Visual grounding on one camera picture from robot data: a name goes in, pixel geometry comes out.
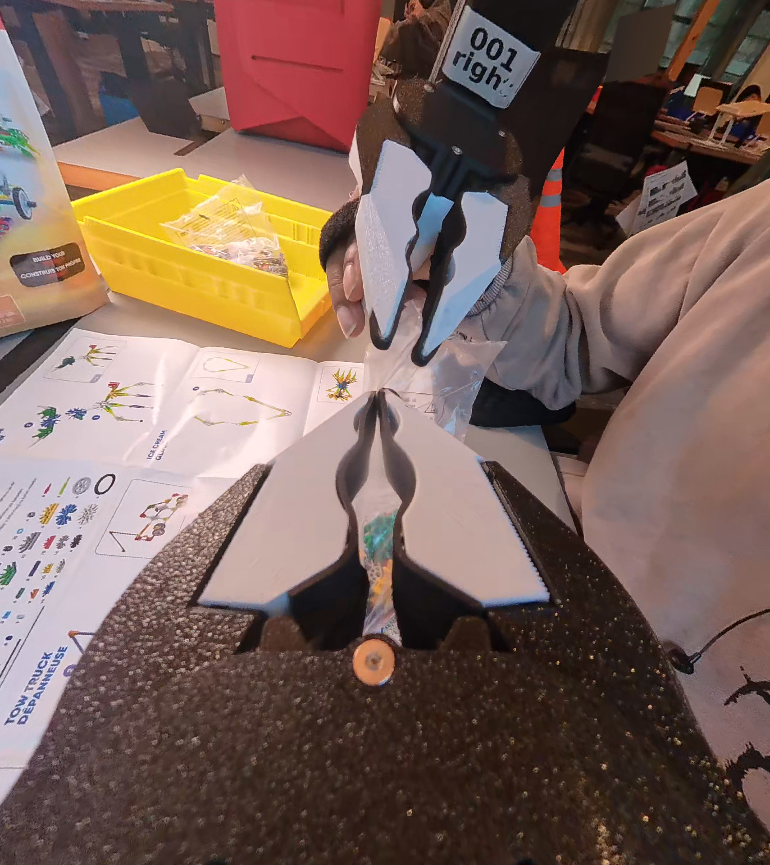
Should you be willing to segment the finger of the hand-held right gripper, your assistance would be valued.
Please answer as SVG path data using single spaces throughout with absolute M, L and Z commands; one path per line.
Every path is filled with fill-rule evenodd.
M 499 274 L 508 214 L 508 205 L 489 192 L 464 191 L 445 216 L 434 247 L 422 330 L 412 349 L 416 366 L 431 361 Z
M 380 350 L 390 347 L 400 323 L 419 237 L 416 203 L 425 203 L 431 181 L 430 169 L 413 150 L 387 139 L 369 192 L 360 198 L 355 235 L 370 337 Z

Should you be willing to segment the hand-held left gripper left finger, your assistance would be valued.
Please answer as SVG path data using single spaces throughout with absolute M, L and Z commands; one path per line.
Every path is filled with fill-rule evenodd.
M 361 635 L 369 579 L 354 501 L 369 475 L 379 419 L 368 393 L 266 466 L 206 570 L 201 606 L 290 617 L 314 649 Z

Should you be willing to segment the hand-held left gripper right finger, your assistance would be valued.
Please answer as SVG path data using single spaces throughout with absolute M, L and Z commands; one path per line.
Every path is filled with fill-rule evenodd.
M 404 648 L 433 651 L 461 618 L 548 609 L 552 592 L 497 464 L 379 391 L 381 449 L 400 499 L 392 601 Z

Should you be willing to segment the clear plastic parts bag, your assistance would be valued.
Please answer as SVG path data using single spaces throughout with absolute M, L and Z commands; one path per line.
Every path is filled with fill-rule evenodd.
M 422 330 L 422 297 L 413 295 L 402 309 L 398 329 L 384 351 L 372 344 L 364 361 L 365 390 L 390 389 L 401 400 L 460 441 L 466 436 L 472 406 L 502 342 L 459 336 L 445 340 L 425 366 L 412 361 Z M 359 561 L 369 580 L 364 636 L 401 645 L 392 601 L 393 530 L 401 500 L 387 480 L 380 436 L 374 433 L 369 473 L 354 500 L 359 530 Z
M 289 275 L 264 201 L 244 175 L 161 228 L 186 249 L 282 278 Z

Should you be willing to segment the fold-out instruction booklet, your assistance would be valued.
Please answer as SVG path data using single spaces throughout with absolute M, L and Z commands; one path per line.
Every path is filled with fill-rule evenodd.
M 141 569 L 364 389 L 359 362 L 74 329 L 0 406 L 0 804 Z

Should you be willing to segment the person's right forearm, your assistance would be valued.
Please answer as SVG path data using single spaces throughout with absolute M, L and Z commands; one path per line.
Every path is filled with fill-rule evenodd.
M 501 342 L 491 380 L 528 392 L 548 409 L 609 393 L 632 384 L 640 368 L 629 338 L 617 341 L 614 333 L 624 321 L 611 312 L 616 280 L 607 265 L 548 269 L 526 237 L 456 333 Z

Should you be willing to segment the person's right hand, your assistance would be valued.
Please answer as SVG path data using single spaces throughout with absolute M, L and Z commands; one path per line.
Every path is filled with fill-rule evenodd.
M 365 329 L 366 313 L 356 240 L 352 238 L 337 244 L 328 254 L 324 270 L 332 308 L 343 335 L 358 337 Z

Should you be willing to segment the orange traffic cone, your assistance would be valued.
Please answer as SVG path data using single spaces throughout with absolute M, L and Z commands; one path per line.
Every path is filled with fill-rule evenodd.
M 540 203 L 529 235 L 534 244 L 539 265 L 558 273 L 565 272 L 560 258 L 564 155 L 565 150 L 563 149 L 544 180 Z

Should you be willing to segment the black mesh chair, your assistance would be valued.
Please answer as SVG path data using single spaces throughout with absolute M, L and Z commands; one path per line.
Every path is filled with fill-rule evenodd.
M 564 213 L 565 224 L 603 219 L 638 163 L 669 89 L 663 71 L 601 87 L 592 115 L 581 121 L 565 149 L 565 187 L 587 196 L 583 205 Z

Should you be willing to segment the red felt bag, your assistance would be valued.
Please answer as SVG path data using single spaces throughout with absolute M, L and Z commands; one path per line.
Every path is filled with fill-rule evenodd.
M 368 106 L 374 1 L 216 1 L 229 120 L 237 132 L 349 151 Z

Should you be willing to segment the white printed paper sign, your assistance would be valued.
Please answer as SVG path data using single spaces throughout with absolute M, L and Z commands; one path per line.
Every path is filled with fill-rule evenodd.
M 616 221 L 626 236 L 632 236 L 674 218 L 696 195 L 687 161 L 649 171 L 639 197 L 617 215 Z

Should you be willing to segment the white table with wooden edge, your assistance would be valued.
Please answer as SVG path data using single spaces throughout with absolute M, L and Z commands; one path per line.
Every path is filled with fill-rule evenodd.
M 112 189 L 181 168 L 191 178 L 246 176 L 260 191 L 327 211 L 355 190 L 347 156 L 231 127 L 203 144 L 149 132 L 141 118 L 108 126 L 53 148 L 67 185 Z

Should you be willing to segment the person's beige hoodie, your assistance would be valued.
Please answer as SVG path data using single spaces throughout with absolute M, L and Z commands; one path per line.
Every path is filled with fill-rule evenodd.
M 770 832 L 770 179 L 566 273 L 585 394 L 622 382 L 585 539 Z

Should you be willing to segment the wooden document stand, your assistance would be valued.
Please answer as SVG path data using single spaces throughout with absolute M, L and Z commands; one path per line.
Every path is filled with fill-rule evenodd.
M 741 102 L 719 104 L 715 107 L 716 120 L 709 133 L 706 143 L 709 146 L 721 146 L 726 143 L 731 130 L 737 123 L 750 118 L 762 118 L 770 114 L 770 103 L 758 100 L 743 100 Z

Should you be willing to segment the red and tan toy box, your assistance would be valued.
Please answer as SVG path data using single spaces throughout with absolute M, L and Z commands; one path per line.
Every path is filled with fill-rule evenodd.
M 0 337 L 107 300 L 0 16 Z

